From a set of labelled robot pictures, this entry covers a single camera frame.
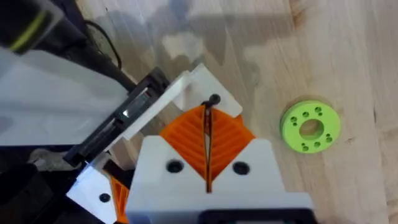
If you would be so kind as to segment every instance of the yellow stripe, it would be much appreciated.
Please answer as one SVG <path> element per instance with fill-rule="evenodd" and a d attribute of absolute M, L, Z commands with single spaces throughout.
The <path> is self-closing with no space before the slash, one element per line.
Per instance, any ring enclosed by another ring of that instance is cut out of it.
<path fill-rule="evenodd" d="M 45 11 L 41 11 L 32 21 L 29 27 L 25 30 L 25 32 L 23 32 L 22 35 L 20 35 L 19 38 L 13 44 L 11 44 L 9 48 L 12 51 L 16 51 L 20 47 L 22 47 L 32 37 L 37 28 L 39 28 L 39 26 L 44 20 L 44 17 L 45 17 Z"/>

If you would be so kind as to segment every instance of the green 3d printed ring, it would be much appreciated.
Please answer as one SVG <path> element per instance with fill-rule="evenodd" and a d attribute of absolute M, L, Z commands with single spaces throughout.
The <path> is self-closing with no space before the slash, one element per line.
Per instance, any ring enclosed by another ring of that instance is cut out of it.
<path fill-rule="evenodd" d="M 340 134 L 340 118 L 330 106 L 315 100 L 289 108 L 280 121 L 286 144 L 297 152 L 315 153 L 331 146 Z"/>

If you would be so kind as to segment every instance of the black cable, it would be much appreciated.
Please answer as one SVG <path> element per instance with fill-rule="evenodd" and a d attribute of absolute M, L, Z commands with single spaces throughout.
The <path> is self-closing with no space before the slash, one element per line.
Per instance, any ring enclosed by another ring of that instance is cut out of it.
<path fill-rule="evenodd" d="M 85 24 L 86 25 L 90 25 L 92 27 L 94 27 L 96 30 L 98 30 L 100 33 L 102 33 L 102 35 L 104 35 L 105 39 L 108 41 L 109 45 L 112 48 L 112 51 L 114 53 L 114 56 L 116 57 L 116 60 L 118 61 L 118 68 L 122 69 L 122 60 L 120 59 L 120 56 L 118 54 L 118 51 L 116 50 L 116 48 L 114 47 L 111 39 L 109 38 L 109 36 L 107 35 L 107 33 L 105 32 L 105 30 L 98 25 L 97 23 L 93 22 L 93 21 L 89 21 L 89 20 L 85 20 Z"/>

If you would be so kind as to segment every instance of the black metal bracket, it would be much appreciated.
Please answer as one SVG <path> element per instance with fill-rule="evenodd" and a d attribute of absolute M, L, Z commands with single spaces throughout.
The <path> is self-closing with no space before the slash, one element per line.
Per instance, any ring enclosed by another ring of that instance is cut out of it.
<path fill-rule="evenodd" d="M 164 93 L 170 82 L 159 69 L 153 69 L 128 98 L 81 144 L 73 146 L 64 160 L 76 167 L 81 162 L 91 162 L 103 152 L 124 130 L 140 117 Z"/>

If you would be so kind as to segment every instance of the wood grain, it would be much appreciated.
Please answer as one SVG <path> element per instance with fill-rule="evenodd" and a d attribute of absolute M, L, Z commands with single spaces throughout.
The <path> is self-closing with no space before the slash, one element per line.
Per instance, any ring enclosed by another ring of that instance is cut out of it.
<path fill-rule="evenodd" d="M 78 4 L 136 80 L 154 66 L 173 79 L 203 62 L 242 104 L 245 125 L 273 144 L 286 189 L 309 192 L 322 223 L 398 223 L 398 1 Z M 280 116 L 300 96 L 326 99 L 341 117 L 323 153 L 297 154 L 280 139 Z"/>

